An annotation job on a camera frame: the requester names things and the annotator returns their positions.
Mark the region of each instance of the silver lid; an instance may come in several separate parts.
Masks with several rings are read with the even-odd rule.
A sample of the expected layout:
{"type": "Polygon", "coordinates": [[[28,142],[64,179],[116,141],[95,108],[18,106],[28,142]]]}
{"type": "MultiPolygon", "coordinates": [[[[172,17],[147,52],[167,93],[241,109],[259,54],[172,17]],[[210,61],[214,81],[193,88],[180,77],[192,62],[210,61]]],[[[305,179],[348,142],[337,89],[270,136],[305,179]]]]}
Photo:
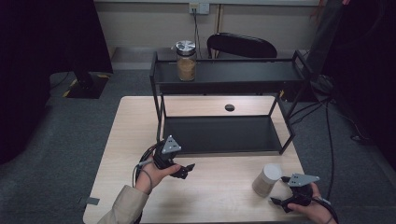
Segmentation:
{"type": "Polygon", "coordinates": [[[177,54],[190,56],[195,53],[195,43],[190,40],[180,40],[176,43],[177,54]]]}

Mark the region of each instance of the wall outlet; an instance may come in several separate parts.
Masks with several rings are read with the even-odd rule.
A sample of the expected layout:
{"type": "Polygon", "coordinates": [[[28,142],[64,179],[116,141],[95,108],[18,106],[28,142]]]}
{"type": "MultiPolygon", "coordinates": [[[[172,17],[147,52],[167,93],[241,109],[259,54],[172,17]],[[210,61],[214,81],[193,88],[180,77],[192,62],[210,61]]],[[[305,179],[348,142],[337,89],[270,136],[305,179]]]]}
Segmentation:
{"type": "Polygon", "coordinates": [[[190,3],[190,6],[189,6],[189,12],[190,12],[190,14],[192,14],[193,13],[193,10],[195,9],[195,12],[198,14],[198,11],[199,11],[199,3],[190,3]]]}
{"type": "Polygon", "coordinates": [[[208,3],[200,3],[199,4],[200,14],[209,14],[209,4],[208,3]]]}
{"type": "Polygon", "coordinates": [[[193,13],[195,9],[196,14],[209,14],[209,4],[208,3],[189,3],[189,12],[193,13]]]}

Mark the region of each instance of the black chair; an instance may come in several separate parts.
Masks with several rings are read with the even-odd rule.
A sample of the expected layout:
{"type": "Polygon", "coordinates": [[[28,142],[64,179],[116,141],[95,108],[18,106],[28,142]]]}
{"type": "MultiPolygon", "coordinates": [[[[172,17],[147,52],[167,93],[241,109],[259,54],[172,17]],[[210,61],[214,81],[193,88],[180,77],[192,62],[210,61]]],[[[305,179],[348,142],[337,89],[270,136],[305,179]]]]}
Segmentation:
{"type": "Polygon", "coordinates": [[[230,33],[217,33],[210,36],[206,41],[209,59],[212,58],[212,49],[232,55],[246,58],[276,58],[276,48],[266,40],[246,35],[230,33]]]}

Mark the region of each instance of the hand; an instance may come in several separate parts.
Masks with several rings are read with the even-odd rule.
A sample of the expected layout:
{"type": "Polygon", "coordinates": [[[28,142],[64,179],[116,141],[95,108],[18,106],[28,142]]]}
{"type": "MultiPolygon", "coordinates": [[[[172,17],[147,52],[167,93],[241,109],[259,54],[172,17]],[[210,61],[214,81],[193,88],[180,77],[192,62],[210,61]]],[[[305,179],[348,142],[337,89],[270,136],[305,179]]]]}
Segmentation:
{"type": "Polygon", "coordinates": [[[140,172],[139,177],[136,180],[136,185],[134,187],[136,189],[139,189],[140,191],[145,192],[146,194],[150,194],[152,189],[160,184],[164,177],[177,172],[180,167],[181,166],[179,164],[175,164],[166,169],[160,170],[157,168],[154,162],[149,163],[143,166],[143,170],[147,173],[143,171],[140,172]]]}
{"type": "MultiPolygon", "coordinates": [[[[315,183],[311,183],[311,187],[313,190],[312,197],[320,198],[321,196],[318,186],[315,183]]],[[[319,203],[312,201],[311,204],[309,204],[308,206],[302,206],[296,203],[289,203],[288,208],[293,211],[305,214],[309,219],[311,219],[317,224],[324,224],[324,223],[336,224],[333,218],[330,222],[328,222],[331,219],[332,214],[319,203]]]]}

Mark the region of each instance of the sleeve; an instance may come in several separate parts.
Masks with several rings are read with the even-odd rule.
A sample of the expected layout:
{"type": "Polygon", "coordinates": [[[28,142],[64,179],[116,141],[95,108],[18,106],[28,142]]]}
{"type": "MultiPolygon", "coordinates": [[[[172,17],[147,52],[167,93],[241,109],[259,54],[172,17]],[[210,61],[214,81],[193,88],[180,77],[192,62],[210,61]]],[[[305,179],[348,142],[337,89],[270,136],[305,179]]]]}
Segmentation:
{"type": "Polygon", "coordinates": [[[98,223],[133,223],[142,213],[148,198],[144,192],[125,185],[111,210],[98,223]]]}

